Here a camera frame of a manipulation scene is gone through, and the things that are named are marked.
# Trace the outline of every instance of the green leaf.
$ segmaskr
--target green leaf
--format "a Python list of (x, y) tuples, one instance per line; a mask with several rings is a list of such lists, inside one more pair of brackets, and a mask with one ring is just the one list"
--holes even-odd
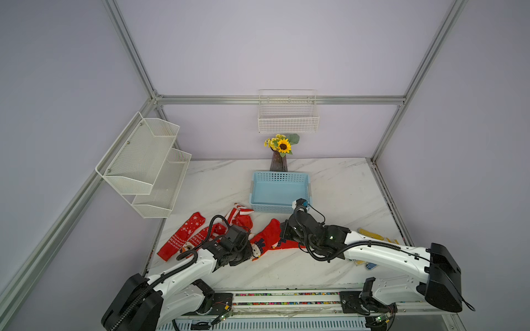
[(287, 136), (287, 139), (289, 139), (289, 142), (291, 143), (291, 145), (295, 145), (300, 141), (300, 136), (297, 135), (296, 133), (291, 133), (290, 135)]

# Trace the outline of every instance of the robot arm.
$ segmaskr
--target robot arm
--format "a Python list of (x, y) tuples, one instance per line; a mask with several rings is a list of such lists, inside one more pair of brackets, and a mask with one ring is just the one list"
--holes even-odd
[(360, 305), (364, 301), (366, 305), (363, 306), (369, 306), (374, 303), (373, 299), (386, 306), (394, 302), (425, 300), (442, 310), (462, 311), (461, 270), (444, 246), (433, 243), (427, 249), (395, 245), (351, 232), (345, 227), (325, 226), (307, 213), (306, 206), (304, 199), (296, 201), (294, 213), (282, 224), (283, 239), (305, 245), (317, 261), (337, 257), (370, 261), (405, 275), (392, 279), (367, 279)]
[[(404, 274), (367, 279), (363, 291), (346, 300), (354, 311), (363, 315), (387, 312), (385, 309), (395, 302), (419, 300), (442, 310), (462, 311), (461, 270), (444, 246), (432, 244), (427, 249), (371, 239), (345, 227), (318, 223), (306, 206), (305, 200), (296, 201), (294, 213), (281, 225), (283, 239), (303, 244), (317, 261), (370, 261)], [(215, 216), (210, 229), (217, 217), (223, 218)], [(236, 225), (229, 226), (222, 238), (200, 246), (202, 249), (196, 247), (179, 255), (179, 263), (162, 274), (129, 278), (101, 320), (105, 329), (152, 331), (186, 312), (207, 313), (214, 292), (200, 278), (226, 264), (234, 266), (250, 259), (252, 248), (248, 233)]]
[[(210, 229), (217, 217), (223, 218), (212, 218)], [(252, 248), (248, 232), (236, 225), (222, 238), (201, 246), (179, 255), (178, 264), (161, 274), (130, 277), (103, 315), (103, 327), (107, 331), (152, 331), (186, 312), (207, 313), (214, 292), (200, 278), (224, 265), (250, 259)]]

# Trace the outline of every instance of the white wire basket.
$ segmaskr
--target white wire basket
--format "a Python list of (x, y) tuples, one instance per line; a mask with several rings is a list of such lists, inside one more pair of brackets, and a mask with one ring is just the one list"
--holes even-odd
[(151, 194), (137, 195), (132, 201), (131, 205), (142, 217), (165, 218), (171, 215), (190, 159), (191, 154), (170, 149)]
[(191, 154), (173, 148), (179, 126), (143, 118), (112, 161), (105, 157), (96, 172), (144, 218), (168, 217), (188, 169)]
[(260, 90), (260, 133), (314, 133), (318, 127), (316, 90)]

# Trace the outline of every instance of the christmas stocking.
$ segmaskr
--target christmas stocking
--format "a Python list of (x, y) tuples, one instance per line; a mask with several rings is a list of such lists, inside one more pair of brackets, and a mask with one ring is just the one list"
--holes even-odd
[(228, 221), (228, 223), (232, 224), (232, 221), (236, 218), (238, 214), (248, 215), (253, 212), (254, 212), (253, 209), (250, 209), (248, 207), (235, 203), (234, 208), (232, 208), (232, 210), (228, 214), (226, 214), (225, 218)]
[(206, 218), (202, 217), (202, 215), (199, 212), (194, 213), (189, 220), (187, 220), (177, 232), (169, 240), (167, 243), (160, 248), (160, 251), (158, 251), (158, 256), (160, 256), (164, 261), (169, 260), (173, 254), (178, 252), (182, 246), (188, 241), (188, 239), (191, 237), (191, 235), (200, 228), (204, 222), (206, 221)]
[(286, 248), (298, 248), (298, 242), (294, 240), (280, 239), (280, 241), (272, 246), (272, 250), (286, 249)]
[(263, 229), (250, 240), (252, 246), (253, 261), (265, 254), (275, 243), (280, 240), (280, 221), (272, 219)]
[[(217, 236), (223, 235), (226, 233), (226, 227), (222, 225), (221, 223), (214, 224), (214, 226), (211, 229), (211, 235), (210, 238), (214, 239)], [(199, 233), (191, 237), (190, 240), (184, 245), (184, 247), (181, 248), (180, 252), (188, 251), (196, 246), (198, 246), (200, 243), (204, 241), (206, 238), (206, 235), (208, 234), (208, 227), (202, 229)]]
[(249, 215), (237, 215), (236, 218), (232, 221), (232, 224), (242, 227), (243, 229), (250, 231), (254, 224), (252, 224), (252, 219)]

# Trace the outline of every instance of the sunflower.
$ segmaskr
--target sunflower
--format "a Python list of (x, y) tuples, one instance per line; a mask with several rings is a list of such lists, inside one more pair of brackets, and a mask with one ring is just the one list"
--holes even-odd
[(291, 150), (291, 144), (288, 139), (282, 139), (278, 142), (278, 152), (288, 154)]

